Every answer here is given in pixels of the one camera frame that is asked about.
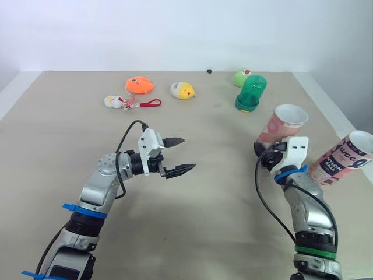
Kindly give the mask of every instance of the beige tabletop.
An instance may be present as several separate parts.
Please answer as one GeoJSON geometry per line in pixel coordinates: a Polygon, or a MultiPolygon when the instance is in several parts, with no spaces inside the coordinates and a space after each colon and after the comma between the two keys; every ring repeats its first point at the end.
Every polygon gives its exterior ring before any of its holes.
{"type": "MultiPolygon", "coordinates": [[[[247,280],[289,279],[294,245],[266,212],[254,187],[252,144],[273,109],[301,106],[309,121],[307,162],[338,141],[332,127],[291,73],[262,72],[268,86],[253,113],[234,107],[240,89],[233,73],[44,72],[0,121],[1,279],[26,279],[55,232],[68,220],[64,202],[75,203],[96,161],[113,152],[129,123],[147,122],[162,137],[186,143],[163,152],[164,165],[196,163],[171,180],[158,174],[127,182],[114,203],[94,255],[92,279],[247,280]],[[107,95],[122,95],[133,75],[155,90],[139,101],[161,98],[158,108],[108,109],[107,95]],[[196,97],[170,95],[173,82],[194,85],[196,97]]],[[[136,149],[134,128],[123,150],[136,149]]],[[[261,170],[263,196],[291,227],[281,188],[261,170]]],[[[337,260],[344,279],[373,275],[373,186],[357,171],[325,188],[340,232],[337,260]]]]}

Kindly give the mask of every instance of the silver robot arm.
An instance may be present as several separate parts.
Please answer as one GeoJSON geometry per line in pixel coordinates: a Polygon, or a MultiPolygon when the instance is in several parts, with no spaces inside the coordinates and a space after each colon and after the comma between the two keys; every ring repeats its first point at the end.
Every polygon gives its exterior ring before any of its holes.
{"type": "MultiPolygon", "coordinates": [[[[264,151],[255,145],[259,156],[264,151]]],[[[291,208],[296,250],[294,266],[298,272],[290,280],[342,280],[341,266],[335,260],[334,217],[323,200],[322,189],[307,175],[307,167],[301,167],[307,148],[307,137],[288,137],[265,151],[267,154],[261,159],[262,166],[281,185],[291,208]]]]}
{"type": "MultiPolygon", "coordinates": [[[[118,155],[118,167],[122,180],[137,174],[160,173],[167,179],[180,176],[191,170],[195,164],[182,164],[167,170],[161,164],[163,148],[184,142],[181,138],[162,139],[153,129],[146,128],[141,135],[139,153],[127,151],[118,155]]],[[[116,153],[102,157],[95,171],[87,180],[76,205],[64,204],[72,211],[69,222],[55,236],[52,247],[42,257],[44,265],[40,271],[22,273],[34,279],[90,280],[95,257],[91,252],[96,248],[100,230],[104,224],[120,186],[115,164],[116,153]]]]}

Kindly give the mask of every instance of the green ring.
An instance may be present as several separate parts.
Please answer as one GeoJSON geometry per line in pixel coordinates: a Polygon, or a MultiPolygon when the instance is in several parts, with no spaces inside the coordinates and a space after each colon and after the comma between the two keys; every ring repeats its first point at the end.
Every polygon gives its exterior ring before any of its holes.
{"type": "Polygon", "coordinates": [[[320,257],[331,258],[333,260],[335,260],[337,258],[336,253],[332,253],[332,252],[328,252],[328,251],[322,251],[322,250],[300,247],[300,246],[296,246],[295,250],[298,253],[308,253],[308,254],[318,255],[320,257]]]}
{"type": "Polygon", "coordinates": [[[239,100],[239,97],[240,95],[237,95],[237,97],[235,98],[235,103],[234,103],[234,105],[235,105],[235,107],[237,108],[237,109],[239,109],[240,111],[241,110],[244,110],[244,111],[249,111],[249,112],[253,112],[256,108],[257,108],[257,106],[259,105],[259,101],[257,102],[257,104],[255,104],[254,106],[246,106],[246,105],[243,105],[241,102],[240,102],[240,100],[239,100]]]}

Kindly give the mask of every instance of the yellow chick toy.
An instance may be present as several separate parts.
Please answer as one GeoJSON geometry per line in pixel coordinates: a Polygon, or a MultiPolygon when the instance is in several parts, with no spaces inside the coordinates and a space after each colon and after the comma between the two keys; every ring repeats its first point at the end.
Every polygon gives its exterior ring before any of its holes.
{"type": "Polygon", "coordinates": [[[171,85],[171,94],[178,99],[186,100],[193,97],[196,93],[190,83],[176,82],[171,85]]]}

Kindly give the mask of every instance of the toy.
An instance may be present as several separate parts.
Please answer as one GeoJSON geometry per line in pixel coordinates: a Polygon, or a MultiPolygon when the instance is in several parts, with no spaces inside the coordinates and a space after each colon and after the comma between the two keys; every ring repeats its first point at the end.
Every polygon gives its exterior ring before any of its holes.
{"type": "Polygon", "coordinates": [[[113,96],[109,95],[105,97],[104,104],[108,108],[121,109],[124,110],[138,107],[158,107],[161,106],[162,101],[160,99],[153,99],[149,102],[135,103],[135,98],[124,99],[119,95],[113,96]]]}
{"type": "Polygon", "coordinates": [[[178,99],[186,100],[195,95],[193,86],[186,82],[176,82],[170,87],[171,94],[178,99]]]}
{"type": "Polygon", "coordinates": [[[126,92],[131,96],[134,94],[143,95],[149,93],[152,89],[154,89],[154,84],[152,84],[151,80],[140,76],[128,79],[125,85],[126,92]]]}
{"type": "Polygon", "coordinates": [[[104,104],[108,108],[114,108],[114,109],[120,109],[123,108],[123,104],[126,102],[125,99],[123,99],[119,95],[109,95],[105,97],[104,104]]]}
{"type": "Polygon", "coordinates": [[[238,87],[242,87],[247,77],[249,77],[251,71],[247,68],[241,68],[234,74],[234,84],[238,87]]]}
{"type": "Polygon", "coordinates": [[[242,86],[241,93],[235,100],[235,107],[244,113],[254,111],[259,104],[259,99],[262,97],[266,86],[267,81],[264,77],[250,75],[242,86]]]}

